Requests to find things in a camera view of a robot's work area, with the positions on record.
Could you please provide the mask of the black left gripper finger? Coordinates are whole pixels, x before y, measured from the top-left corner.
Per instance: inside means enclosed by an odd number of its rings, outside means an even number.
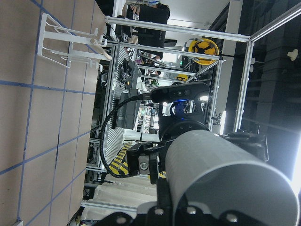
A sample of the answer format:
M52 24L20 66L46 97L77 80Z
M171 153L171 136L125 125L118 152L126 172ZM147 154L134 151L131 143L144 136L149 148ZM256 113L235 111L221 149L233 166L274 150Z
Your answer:
M173 209L169 184L166 178L157 180L157 209Z

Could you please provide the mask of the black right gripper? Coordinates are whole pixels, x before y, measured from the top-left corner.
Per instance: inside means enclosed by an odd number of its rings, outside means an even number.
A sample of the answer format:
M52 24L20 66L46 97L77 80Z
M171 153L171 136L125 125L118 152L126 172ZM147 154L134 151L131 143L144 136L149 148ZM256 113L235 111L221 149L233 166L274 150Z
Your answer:
M192 118L162 117L163 131L158 134L140 133L138 143L127 151L129 176L140 174L150 175L150 181L155 184L159 173L166 171L166 154L170 145L180 135L192 130L208 131L208 127ZM269 160L267 138L264 135L251 132L233 132L220 137L226 141L216 141L221 146L220 155L225 161L240 161L252 159L246 152L262 161Z

